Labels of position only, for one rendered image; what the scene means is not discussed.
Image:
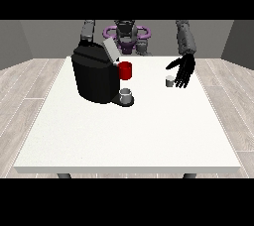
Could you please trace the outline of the black coffee machine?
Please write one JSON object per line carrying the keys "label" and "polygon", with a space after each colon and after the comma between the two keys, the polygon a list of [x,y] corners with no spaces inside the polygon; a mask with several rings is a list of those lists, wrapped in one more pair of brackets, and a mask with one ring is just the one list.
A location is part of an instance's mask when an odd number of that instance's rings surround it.
{"label": "black coffee machine", "polygon": [[120,81],[118,63],[112,62],[105,48],[97,43],[81,46],[73,51],[71,62],[78,93],[84,99],[99,104],[115,103],[122,107],[119,91]]}

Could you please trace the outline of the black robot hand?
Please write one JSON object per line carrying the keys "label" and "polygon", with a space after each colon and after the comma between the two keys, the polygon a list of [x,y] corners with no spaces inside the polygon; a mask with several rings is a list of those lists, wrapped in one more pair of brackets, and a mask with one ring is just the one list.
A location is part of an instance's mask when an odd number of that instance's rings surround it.
{"label": "black robot hand", "polygon": [[194,72],[195,60],[193,54],[185,54],[182,57],[173,60],[167,65],[166,70],[178,67],[178,73],[175,78],[175,85],[178,88],[186,88],[189,84],[191,75]]}

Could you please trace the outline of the small grey cup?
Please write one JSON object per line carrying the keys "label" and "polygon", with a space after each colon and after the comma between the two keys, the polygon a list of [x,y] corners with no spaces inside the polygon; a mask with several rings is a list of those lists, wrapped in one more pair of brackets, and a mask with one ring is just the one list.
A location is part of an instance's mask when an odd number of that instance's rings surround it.
{"label": "small grey cup", "polygon": [[122,88],[119,91],[119,96],[122,104],[129,104],[132,102],[132,91],[129,88]]}

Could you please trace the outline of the pale grey machine lid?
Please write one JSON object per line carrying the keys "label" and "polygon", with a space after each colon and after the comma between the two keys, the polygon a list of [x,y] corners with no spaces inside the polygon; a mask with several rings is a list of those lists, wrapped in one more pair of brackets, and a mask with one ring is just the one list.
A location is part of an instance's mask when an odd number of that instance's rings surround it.
{"label": "pale grey machine lid", "polygon": [[112,62],[116,62],[120,57],[120,52],[118,51],[112,38],[104,40],[103,46]]}

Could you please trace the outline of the red pod holder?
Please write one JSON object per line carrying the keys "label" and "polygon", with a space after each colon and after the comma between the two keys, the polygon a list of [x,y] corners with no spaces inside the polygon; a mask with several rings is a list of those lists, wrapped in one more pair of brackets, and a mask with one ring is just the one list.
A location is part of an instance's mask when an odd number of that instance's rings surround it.
{"label": "red pod holder", "polygon": [[132,63],[129,61],[121,61],[118,63],[119,78],[128,80],[132,77]]}

